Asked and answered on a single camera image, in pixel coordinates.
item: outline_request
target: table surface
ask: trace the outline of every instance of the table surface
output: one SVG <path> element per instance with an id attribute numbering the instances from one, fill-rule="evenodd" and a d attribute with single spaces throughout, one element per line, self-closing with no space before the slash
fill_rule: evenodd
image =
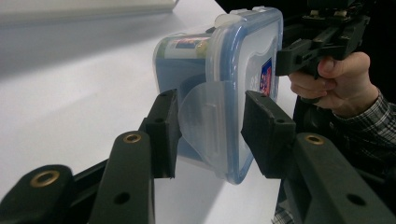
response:
<path id="1" fill-rule="evenodd" d="M 37 167 L 77 174 L 105 160 L 158 94 L 156 44 L 222 13 L 212 0 L 181 0 L 168 13 L 1 27 L 0 198 Z M 280 79 L 277 103 L 291 116 L 289 84 Z M 235 186 L 178 158 L 175 179 L 155 180 L 156 223 L 271 223 L 278 187 L 255 161 Z"/>

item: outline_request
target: plastic food container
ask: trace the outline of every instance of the plastic food container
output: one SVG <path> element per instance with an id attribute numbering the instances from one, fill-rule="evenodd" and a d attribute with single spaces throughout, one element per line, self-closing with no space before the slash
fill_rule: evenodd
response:
<path id="1" fill-rule="evenodd" d="M 242 135 L 245 92 L 274 101 L 283 19 L 272 7 L 219 15 L 214 27 L 170 35 L 153 63 L 159 92 L 177 89 L 182 138 L 177 151 L 232 184 L 245 178 L 253 156 Z"/>

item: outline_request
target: plaid shirt sleeve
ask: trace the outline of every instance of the plaid shirt sleeve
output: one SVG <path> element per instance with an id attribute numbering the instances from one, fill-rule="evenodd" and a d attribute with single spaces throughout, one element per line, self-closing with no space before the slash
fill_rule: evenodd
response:
<path id="1" fill-rule="evenodd" d="M 381 161 L 396 161 L 396 105 L 389 103 L 381 92 L 362 114 L 350 119 L 335 118 L 338 131 L 347 141 L 358 143 L 363 154 Z"/>

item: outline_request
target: label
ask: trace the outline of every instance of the label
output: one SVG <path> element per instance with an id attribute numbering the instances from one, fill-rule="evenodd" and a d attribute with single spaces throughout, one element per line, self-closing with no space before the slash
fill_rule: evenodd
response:
<path id="1" fill-rule="evenodd" d="M 187 37 L 173 39 L 166 46 L 165 58 L 205 58 L 209 37 Z"/>
<path id="2" fill-rule="evenodd" d="M 260 77 L 260 92 L 265 96 L 271 93 L 271 76 L 272 76 L 272 59 L 269 59 L 262 66 L 262 74 Z"/>

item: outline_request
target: mounting hole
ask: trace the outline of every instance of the mounting hole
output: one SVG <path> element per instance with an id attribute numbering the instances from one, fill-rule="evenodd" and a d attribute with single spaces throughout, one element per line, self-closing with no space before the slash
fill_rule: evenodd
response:
<path id="1" fill-rule="evenodd" d="M 156 123 L 162 123 L 162 122 L 163 122 L 163 119 L 155 119 L 155 122 L 156 122 Z"/>
<path id="2" fill-rule="evenodd" d="M 310 134 L 305 137 L 305 140 L 314 145 L 323 145 L 324 141 L 321 137 Z"/>
<path id="3" fill-rule="evenodd" d="M 366 205 L 366 201 L 363 200 L 363 198 L 361 198 L 360 196 L 356 195 L 356 194 L 348 194 L 346 196 L 350 202 L 359 205 L 359 206 L 364 206 Z"/>
<path id="4" fill-rule="evenodd" d="M 32 178 L 30 185 L 33 188 L 46 187 L 55 182 L 59 178 L 59 175 L 58 171 L 43 171 Z"/>
<path id="5" fill-rule="evenodd" d="M 123 192 L 114 198 L 114 203 L 115 204 L 124 204 L 124 203 L 127 203 L 130 198 L 131 197 L 129 196 L 129 193 Z"/>
<path id="6" fill-rule="evenodd" d="M 123 141 L 125 143 L 136 143 L 138 141 L 140 141 L 140 139 L 142 138 L 142 136 L 140 136 L 139 134 L 128 134 L 123 138 Z"/>

